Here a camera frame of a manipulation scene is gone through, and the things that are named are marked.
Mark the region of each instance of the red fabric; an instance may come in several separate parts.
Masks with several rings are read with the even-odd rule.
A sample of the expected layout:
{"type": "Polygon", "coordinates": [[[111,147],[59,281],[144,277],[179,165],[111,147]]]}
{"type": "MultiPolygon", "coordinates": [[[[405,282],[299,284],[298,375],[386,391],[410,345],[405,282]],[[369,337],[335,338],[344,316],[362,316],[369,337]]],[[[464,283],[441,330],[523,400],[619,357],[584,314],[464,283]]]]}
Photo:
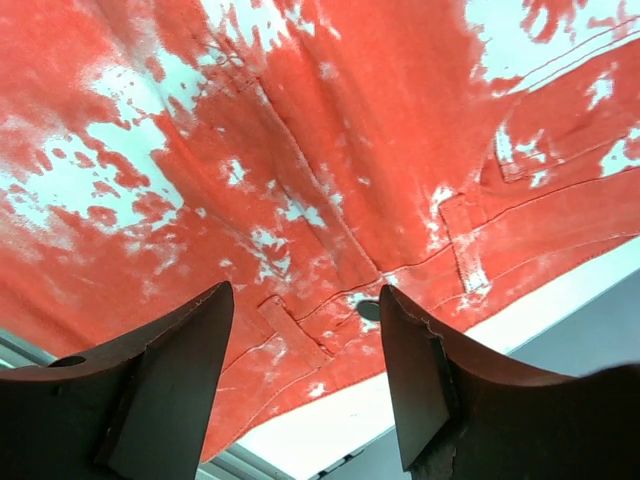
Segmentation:
{"type": "Polygon", "coordinates": [[[640,5],[518,3],[3,1],[2,326],[230,280],[209,458],[383,371],[385,282],[465,330],[638,235],[640,5]]]}

